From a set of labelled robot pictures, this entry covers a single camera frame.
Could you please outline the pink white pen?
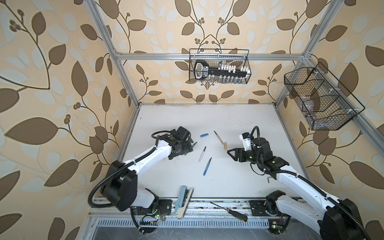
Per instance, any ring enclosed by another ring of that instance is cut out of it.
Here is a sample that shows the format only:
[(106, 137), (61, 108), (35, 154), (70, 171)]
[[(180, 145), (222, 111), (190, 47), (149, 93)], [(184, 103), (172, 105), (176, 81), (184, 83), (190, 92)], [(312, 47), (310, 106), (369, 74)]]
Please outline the pink white pen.
[(204, 154), (205, 154), (205, 152), (206, 152), (206, 149), (207, 149), (207, 146), (204, 147), (204, 150), (203, 150), (202, 153), (201, 153), (201, 156), (200, 156), (200, 158), (199, 158), (199, 160), (198, 160), (198, 163), (201, 163), (201, 161), (203, 160), (203, 157), (204, 157)]

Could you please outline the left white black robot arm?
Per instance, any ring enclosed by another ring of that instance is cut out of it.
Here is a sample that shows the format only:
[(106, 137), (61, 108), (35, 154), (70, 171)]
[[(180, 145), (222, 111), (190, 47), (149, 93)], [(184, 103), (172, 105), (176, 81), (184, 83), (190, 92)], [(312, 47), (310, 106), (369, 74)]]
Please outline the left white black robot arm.
[(106, 177), (90, 192), (88, 204), (92, 208), (115, 207), (123, 212), (130, 208), (157, 210), (159, 197), (149, 189), (140, 189), (140, 177), (163, 159), (172, 160), (193, 151), (191, 133), (183, 127), (158, 131), (151, 135), (155, 144), (133, 159), (115, 161)]

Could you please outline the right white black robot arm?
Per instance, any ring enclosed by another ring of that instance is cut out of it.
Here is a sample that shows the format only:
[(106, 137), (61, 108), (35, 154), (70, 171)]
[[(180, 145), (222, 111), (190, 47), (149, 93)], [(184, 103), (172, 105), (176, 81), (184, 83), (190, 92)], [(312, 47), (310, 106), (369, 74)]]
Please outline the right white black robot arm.
[(260, 176), (269, 176), (279, 181), (305, 200), (301, 203), (283, 191), (276, 190), (266, 196), (265, 213), (276, 217), (287, 215), (305, 224), (323, 240), (369, 240), (360, 212), (355, 203), (322, 190), (290, 164), (274, 156), (269, 142), (260, 136), (259, 127), (239, 136), (241, 148), (228, 150), (236, 162), (250, 163), (257, 167)]

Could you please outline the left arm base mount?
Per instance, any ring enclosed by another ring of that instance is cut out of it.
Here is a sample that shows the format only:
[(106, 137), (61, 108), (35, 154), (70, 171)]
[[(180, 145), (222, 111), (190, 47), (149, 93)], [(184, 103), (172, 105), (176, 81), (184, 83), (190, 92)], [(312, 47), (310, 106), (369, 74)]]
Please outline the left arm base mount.
[(141, 234), (152, 233), (160, 221), (165, 221), (166, 216), (172, 212), (172, 200), (155, 199), (149, 208), (130, 208), (132, 221)]

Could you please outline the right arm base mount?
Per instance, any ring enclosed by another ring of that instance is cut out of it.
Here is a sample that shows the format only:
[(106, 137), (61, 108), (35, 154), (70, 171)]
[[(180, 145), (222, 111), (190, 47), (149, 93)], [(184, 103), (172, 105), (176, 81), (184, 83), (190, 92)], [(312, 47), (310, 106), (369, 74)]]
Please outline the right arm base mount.
[(253, 217), (267, 216), (267, 217), (278, 218), (279, 220), (278, 222), (269, 223), (270, 226), (268, 228), (268, 231), (272, 235), (283, 234), (286, 231), (288, 224), (291, 221), (291, 216), (280, 212), (278, 210), (277, 203), (276, 203), (279, 197), (285, 197), (285, 196), (286, 196), (286, 193), (280, 190), (277, 190), (267, 195), (265, 200), (251, 200), (249, 202)]

